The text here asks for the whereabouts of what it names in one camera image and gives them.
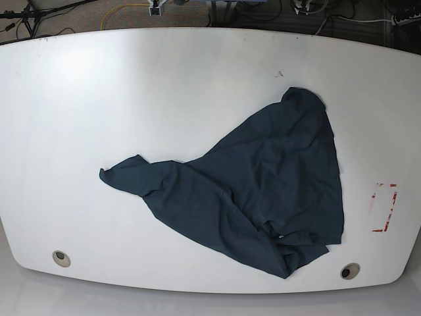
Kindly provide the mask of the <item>dark teal T-shirt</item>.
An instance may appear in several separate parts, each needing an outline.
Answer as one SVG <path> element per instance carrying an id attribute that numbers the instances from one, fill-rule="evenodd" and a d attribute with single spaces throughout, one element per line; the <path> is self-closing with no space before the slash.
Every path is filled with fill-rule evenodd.
<path id="1" fill-rule="evenodd" d="M 136 155 L 99 177 L 186 238 L 280 278 L 341 243 L 334 133 L 325 104 L 303 88 L 289 88 L 198 159 Z"/>

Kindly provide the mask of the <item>red tape rectangle marking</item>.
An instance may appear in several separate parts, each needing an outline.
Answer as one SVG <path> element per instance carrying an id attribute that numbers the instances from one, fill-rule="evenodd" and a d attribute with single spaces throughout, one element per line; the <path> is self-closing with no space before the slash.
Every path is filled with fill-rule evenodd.
<path id="1" fill-rule="evenodd" d="M 368 228 L 370 232 L 386 232 L 397 199 L 398 185 L 376 183 L 370 200 Z"/>

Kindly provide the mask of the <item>black tripod stand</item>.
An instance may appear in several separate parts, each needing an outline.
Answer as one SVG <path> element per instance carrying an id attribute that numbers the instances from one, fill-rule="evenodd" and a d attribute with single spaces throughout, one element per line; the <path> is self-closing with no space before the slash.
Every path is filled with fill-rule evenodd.
<path id="1" fill-rule="evenodd" d="M 25 28 L 29 33 L 29 36 L 26 38 L 26 40 L 34 39 L 36 36 L 36 32 L 39 26 L 41 25 L 41 21 L 44 18 L 51 17 L 51 15 L 54 13 L 61 14 L 67 9 L 74 9 L 76 7 L 80 7 L 82 5 L 86 5 L 93 2 L 95 2 L 95 0 L 77 1 L 61 7 L 54 7 L 51 9 L 39 9 L 36 7 L 33 1 L 27 1 L 27 5 L 21 12 L 16 13 L 14 11 L 5 11 L 1 13 L 1 19 L 20 19 L 20 22 L 25 25 Z"/>

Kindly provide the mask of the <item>white power strip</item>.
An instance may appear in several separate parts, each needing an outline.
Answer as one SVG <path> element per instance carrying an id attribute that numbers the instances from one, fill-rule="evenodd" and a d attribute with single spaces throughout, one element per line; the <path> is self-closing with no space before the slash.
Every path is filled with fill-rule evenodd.
<path id="1" fill-rule="evenodd" d="M 420 22 L 420 7 L 412 7 L 394 14 L 391 23 L 394 26 L 405 26 L 415 22 Z"/>

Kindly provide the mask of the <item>white aluminium profile bracket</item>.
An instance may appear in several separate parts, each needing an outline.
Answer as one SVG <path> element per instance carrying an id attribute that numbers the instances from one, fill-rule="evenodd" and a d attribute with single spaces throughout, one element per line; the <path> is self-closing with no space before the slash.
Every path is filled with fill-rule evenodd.
<path id="1" fill-rule="evenodd" d="M 164 14 L 164 4 L 167 0 L 148 0 L 149 3 L 149 15 L 150 16 L 162 16 Z"/>

